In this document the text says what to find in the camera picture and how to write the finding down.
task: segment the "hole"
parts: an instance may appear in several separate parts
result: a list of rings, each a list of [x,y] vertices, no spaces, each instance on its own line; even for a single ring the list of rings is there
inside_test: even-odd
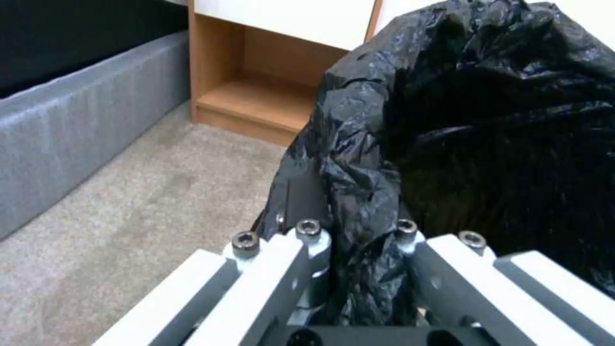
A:
[[[254,241],[254,236],[251,233],[244,233],[237,237],[240,243],[251,243]]]
[[[316,223],[311,220],[301,221],[301,228],[306,231],[314,231],[316,230]]]
[[[286,341],[287,346],[322,346],[322,339],[316,332],[301,328],[290,334]]]
[[[397,228],[405,232],[413,232],[417,229],[417,226],[412,220],[400,219],[397,221]]]
[[[463,346],[463,344],[450,332],[439,330],[427,335],[427,346]]]
[[[480,242],[480,238],[476,235],[473,235],[471,233],[466,234],[464,237],[466,240],[471,241],[473,243],[479,243]]]

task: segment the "bolt head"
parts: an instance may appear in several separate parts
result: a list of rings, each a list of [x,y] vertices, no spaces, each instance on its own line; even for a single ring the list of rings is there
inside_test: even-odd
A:
[[[306,243],[318,241],[320,231],[320,222],[314,219],[301,220],[297,222],[295,226],[295,234],[297,235],[297,238]]]
[[[235,234],[231,244],[233,254],[238,257],[253,257],[260,250],[260,238],[250,231]]]
[[[414,221],[408,219],[399,219],[397,221],[395,237],[403,240],[413,240],[418,230],[419,228]]]

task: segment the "floor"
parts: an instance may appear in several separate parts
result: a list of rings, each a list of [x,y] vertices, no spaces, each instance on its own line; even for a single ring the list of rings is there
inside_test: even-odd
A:
[[[87,345],[263,208],[284,148],[170,112],[0,243],[0,345]]]

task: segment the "black plastic bag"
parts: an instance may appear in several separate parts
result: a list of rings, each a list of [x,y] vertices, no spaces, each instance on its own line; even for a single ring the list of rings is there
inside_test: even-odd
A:
[[[321,83],[257,225],[317,167],[333,235],[321,322],[411,324],[392,246],[408,207],[426,236],[470,229],[537,249],[615,296],[615,54],[553,4],[448,1],[396,18]]]

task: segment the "wooden nightstand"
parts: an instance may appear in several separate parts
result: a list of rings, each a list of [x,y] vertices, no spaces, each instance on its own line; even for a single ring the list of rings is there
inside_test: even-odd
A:
[[[189,0],[192,121],[288,145],[381,0]]]

